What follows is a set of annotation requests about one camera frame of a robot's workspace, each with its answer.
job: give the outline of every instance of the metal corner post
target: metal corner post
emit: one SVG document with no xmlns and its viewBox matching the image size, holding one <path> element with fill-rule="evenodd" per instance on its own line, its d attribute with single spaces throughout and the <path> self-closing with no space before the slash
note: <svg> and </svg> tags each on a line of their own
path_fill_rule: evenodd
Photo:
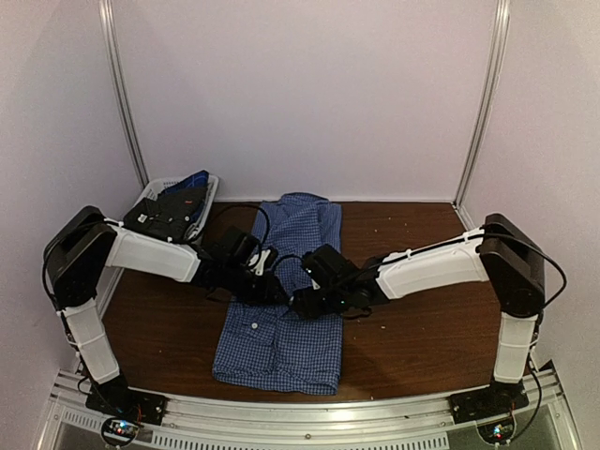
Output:
<svg viewBox="0 0 600 450">
<path fill-rule="evenodd" d="M 140 150 L 140 143 L 138 142 L 138 135 L 135 131 L 128 93 L 125 87 L 125 77 L 123 76 L 123 68 L 121 67 L 121 58 L 119 56 L 119 47 L 114 28 L 113 0 L 99 0 L 99 7 L 100 22 L 102 24 L 102 31 L 106 42 L 112 84 L 114 85 L 114 94 L 116 96 L 119 115 L 121 117 L 121 124 L 125 131 L 127 147 L 131 154 L 133 169 L 138 177 L 140 185 L 142 185 L 142 188 L 145 188 L 150 179 L 143 162 L 142 151 Z"/>
<path fill-rule="evenodd" d="M 477 162 L 477 157 L 479 156 L 479 150 L 481 149 L 486 126 L 488 124 L 492 100 L 494 98 L 494 93 L 496 92 L 498 78 L 500 76 L 504 58 L 504 50 L 506 48 L 508 25 L 510 22 L 509 11 L 510 0 L 498 0 L 498 6 L 496 7 L 496 19 L 491 37 L 491 47 L 489 49 L 489 59 L 487 61 L 486 80 L 481 96 L 481 103 L 479 105 L 479 113 L 477 114 L 477 119 L 475 121 L 469 153 L 467 155 L 467 160 L 465 161 L 465 167 L 458 184 L 457 196 L 454 200 L 454 206 L 457 210 L 461 209 L 465 200 L 467 189 L 469 188 L 469 184 L 471 183 L 471 179 L 473 177 L 473 171 Z"/>
</svg>

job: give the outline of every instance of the white wall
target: white wall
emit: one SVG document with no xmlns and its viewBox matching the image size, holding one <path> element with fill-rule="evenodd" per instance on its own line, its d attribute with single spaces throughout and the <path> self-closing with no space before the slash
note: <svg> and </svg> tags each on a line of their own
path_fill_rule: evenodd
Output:
<svg viewBox="0 0 600 450">
<path fill-rule="evenodd" d="M 114 17 L 151 177 L 221 200 L 451 200 L 496 2 L 127 0 Z"/>
<path fill-rule="evenodd" d="M 94 0 L 8 0 L 0 12 L 0 447 L 29 448 L 73 352 L 40 284 L 46 243 L 83 205 L 139 193 Z"/>
<path fill-rule="evenodd" d="M 516 1 L 466 208 L 502 211 L 566 270 L 540 353 L 554 358 L 587 449 L 600 442 L 600 3 Z M 557 277 L 548 276 L 550 289 Z"/>
</svg>

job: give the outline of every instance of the table surface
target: table surface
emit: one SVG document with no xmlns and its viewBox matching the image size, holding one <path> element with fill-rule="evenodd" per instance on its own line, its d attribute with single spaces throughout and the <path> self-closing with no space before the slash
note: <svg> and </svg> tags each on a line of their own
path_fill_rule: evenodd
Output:
<svg viewBox="0 0 600 450">
<path fill-rule="evenodd" d="M 226 205 L 216 203 L 211 215 Z M 342 252 L 359 266 L 464 231 L 448 203 L 347 202 L 342 208 Z M 230 210 L 211 222 L 205 239 L 231 224 L 249 230 L 255 214 Z M 336 396 L 226 384 L 213 379 L 211 368 L 227 304 L 205 296 L 204 289 L 126 271 L 104 323 L 132 386 L 228 400 L 348 401 L 474 387 L 489 382 L 494 366 L 500 307 L 488 283 L 466 283 L 411 294 L 375 307 L 369 318 L 346 321 Z"/>
</svg>

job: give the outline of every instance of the white basket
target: white basket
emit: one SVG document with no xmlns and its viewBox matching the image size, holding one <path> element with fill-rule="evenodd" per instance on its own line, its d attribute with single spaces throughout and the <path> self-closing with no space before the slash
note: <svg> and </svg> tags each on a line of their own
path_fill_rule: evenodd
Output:
<svg viewBox="0 0 600 450">
<path fill-rule="evenodd" d="M 166 188 L 170 188 L 171 186 L 176 185 L 180 181 L 185 180 L 186 176 L 178 176 L 171 178 L 157 178 L 156 180 L 152 180 L 148 183 L 148 186 L 144 188 L 142 194 L 135 202 L 138 204 L 141 199 L 147 198 L 150 200 L 156 200 L 158 198 L 158 194 L 162 192 Z M 204 209 L 194 223 L 189 225 L 187 228 L 185 239 L 194 239 L 200 230 L 204 227 L 206 223 L 206 219 L 208 218 L 208 213 L 210 212 L 210 208 L 213 205 L 213 201 L 215 200 L 215 194 L 217 193 L 218 188 L 218 177 L 212 174 L 208 175 L 208 186 L 206 190 L 206 199 L 204 200 Z"/>
</svg>

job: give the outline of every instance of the brown wooden table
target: brown wooden table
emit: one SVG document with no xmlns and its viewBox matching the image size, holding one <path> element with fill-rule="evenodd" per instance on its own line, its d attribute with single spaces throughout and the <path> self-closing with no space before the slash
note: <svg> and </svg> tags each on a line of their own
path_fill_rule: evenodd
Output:
<svg viewBox="0 0 600 450">
<path fill-rule="evenodd" d="M 226 203 L 214 206 L 213 214 Z M 249 230 L 256 211 L 233 209 L 205 239 L 229 224 Z M 342 252 L 370 256 L 418 248 L 464 230 L 450 204 L 343 204 Z M 163 277 L 126 272 L 104 323 L 130 384 L 171 394 L 253 401 L 397 398 L 485 384 L 496 356 L 500 308 L 488 283 L 419 292 L 344 323 L 336 396 L 266 392 L 217 382 L 211 374 L 227 304 Z"/>
</svg>

